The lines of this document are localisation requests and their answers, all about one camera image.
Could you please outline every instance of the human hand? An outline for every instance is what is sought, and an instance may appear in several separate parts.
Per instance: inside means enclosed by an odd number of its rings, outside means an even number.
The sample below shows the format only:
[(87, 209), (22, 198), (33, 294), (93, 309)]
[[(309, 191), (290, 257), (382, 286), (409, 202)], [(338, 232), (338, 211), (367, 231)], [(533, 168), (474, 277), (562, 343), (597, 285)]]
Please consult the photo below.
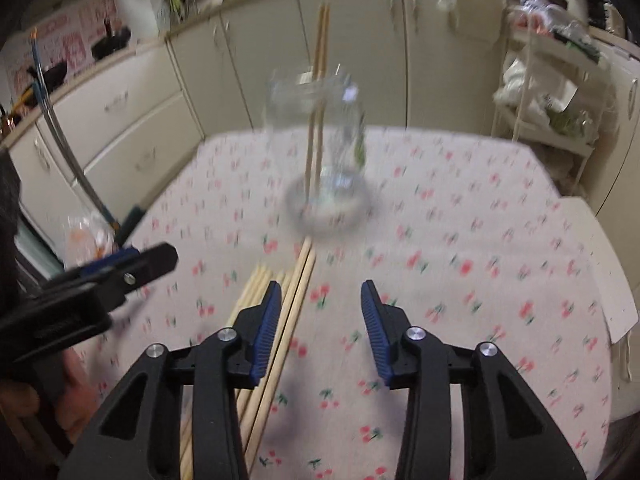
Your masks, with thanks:
[(55, 405), (56, 420), (68, 439), (75, 443), (98, 409), (98, 392), (89, 383), (80, 358), (69, 348), (62, 352), (65, 365), (65, 392)]
[[(56, 421), (75, 443), (98, 408), (97, 390), (89, 384), (82, 363), (73, 349), (62, 354), (65, 373), (65, 391), (54, 410)], [(0, 411), (23, 449), (35, 450), (35, 444), (20, 422), (21, 418), (38, 413), (40, 399), (28, 384), (0, 381)]]

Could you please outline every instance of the countertop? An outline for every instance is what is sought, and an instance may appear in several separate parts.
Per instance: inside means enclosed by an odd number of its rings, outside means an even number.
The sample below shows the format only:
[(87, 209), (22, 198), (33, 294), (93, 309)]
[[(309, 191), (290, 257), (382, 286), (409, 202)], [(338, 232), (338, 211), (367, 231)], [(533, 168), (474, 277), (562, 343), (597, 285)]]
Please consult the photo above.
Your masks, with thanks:
[[(225, 0), (218, 6), (213, 6), (210, 9), (204, 10), (204, 12), (199, 13), (196, 16), (188, 19), (186, 22), (177, 25), (169, 31), (164, 31), (158, 35), (156, 38), (149, 38), (148, 40), (139, 40), (135, 45), (129, 46), (112, 56), (109, 56), (91, 66), (89, 69), (85, 70), (81, 74), (77, 75), (75, 78), (63, 84), (60, 88), (58, 88), (55, 92), (50, 95), (50, 100), (52, 104), (60, 101), (67, 94), (72, 92), (75, 88), (84, 84), (89, 79), (98, 75), (99, 73), (107, 70), (111, 66), (116, 65), (117, 63), (123, 61), (124, 59), (129, 58), (130, 56), (135, 56), (136, 54), (143, 52), (146, 49), (157, 47), (162, 45), (165, 41), (170, 40), (174, 35), (180, 34), (188, 28), (193, 27), (201, 22), (208, 20), (211, 16), (217, 14), (218, 12), (229, 10), (240, 6), (246, 2), (252, 0)], [(590, 28), (590, 33), (593, 37), (598, 40), (605, 41), (606, 43), (613, 44), (626, 50), (632, 56), (640, 59), (640, 47), (634, 45), (622, 38), (609, 34), (604, 30), (599, 30), (597, 28)], [(40, 117), (41, 111), (39, 108), (34, 108), (21, 122), (20, 124), (9, 134), (9, 136), (2, 143), (2, 147), (11, 148), (13, 144), (15, 144), (22, 134), (27, 131), (30, 126), (32, 126), (35, 121)]]

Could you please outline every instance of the glass jar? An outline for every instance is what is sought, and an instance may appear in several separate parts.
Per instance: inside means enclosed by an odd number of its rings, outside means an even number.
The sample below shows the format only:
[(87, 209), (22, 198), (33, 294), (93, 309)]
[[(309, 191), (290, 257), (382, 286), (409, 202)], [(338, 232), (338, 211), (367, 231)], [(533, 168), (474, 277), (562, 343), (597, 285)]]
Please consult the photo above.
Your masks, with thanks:
[(340, 70), (317, 80), (311, 69), (276, 72), (270, 81), (265, 130), (287, 210), (306, 234), (353, 226), (370, 207), (357, 95), (357, 86)]

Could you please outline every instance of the cherry print tablecloth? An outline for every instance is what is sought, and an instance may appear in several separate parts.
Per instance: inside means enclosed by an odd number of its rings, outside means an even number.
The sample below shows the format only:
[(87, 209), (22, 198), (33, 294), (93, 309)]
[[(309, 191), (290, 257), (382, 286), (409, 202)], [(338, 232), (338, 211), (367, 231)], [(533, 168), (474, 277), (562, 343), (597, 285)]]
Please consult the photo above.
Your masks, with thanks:
[[(593, 478), (609, 422), (609, 338), (588, 261), (529, 148), (369, 128), (365, 175), (374, 195), (366, 222), (315, 244), (252, 478), (392, 478), (406, 393), (388, 391), (376, 374), (359, 301), (369, 278), (444, 342), (497, 342)], [(79, 347), (101, 395), (148, 344), (180, 348), (222, 327), (258, 261), (293, 267), (302, 237), (280, 209), (282, 187), (266, 136), (201, 145), (132, 237), (137, 247), (172, 243), (177, 270)], [(459, 397), (452, 403), (451, 477), (460, 480)]]

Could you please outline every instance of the white cabinet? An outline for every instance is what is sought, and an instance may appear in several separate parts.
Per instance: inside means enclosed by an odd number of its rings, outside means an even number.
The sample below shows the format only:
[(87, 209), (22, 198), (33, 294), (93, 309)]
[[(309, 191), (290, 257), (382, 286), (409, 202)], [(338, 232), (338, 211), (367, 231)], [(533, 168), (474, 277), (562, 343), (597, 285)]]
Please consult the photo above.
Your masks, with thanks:
[(11, 147), (11, 158), (20, 175), (20, 204), (27, 218), (50, 247), (62, 257), (69, 216), (89, 210), (73, 192), (58, 169), (36, 126)]
[(631, 289), (640, 284), (640, 134), (637, 132), (636, 126), (620, 174), (596, 215)]
[(613, 187), (634, 137), (640, 114), (640, 61), (623, 50), (598, 42), (611, 65), (613, 95), (603, 118), (601, 134), (582, 176), (587, 202), (597, 213)]
[(316, 45), (318, 9), (323, 2), (331, 5), (329, 70), (339, 63), (351, 74), (360, 88), (367, 124), (405, 126), (402, 0), (300, 0), (311, 51)]
[[(220, 16), (181, 31), (171, 38), (171, 45), (204, 133), (250, 129)], [(260, 48), (258, 41), (254, 47)]]
[(124, 132), (85, 174), (111, 214), (123, 220), (199, 142), (189, 107), (179, 94)]
[(505, 40), (457, 34), (438, 0), (404, 0), (409, 77), (407, 125), (489, 134)]
[[(78, 163), (85, 168), (113, 139), (154, 107), (180, 91), (166, 46), (155, 46), (108, 67), (54, 104)], [(38, 127), (68, 181), (73, 174), (44, 118)]]
[(254, 128), (273, 71), (309, 65), (298, 0), (255, 0), (222, 12), (226, 41)]

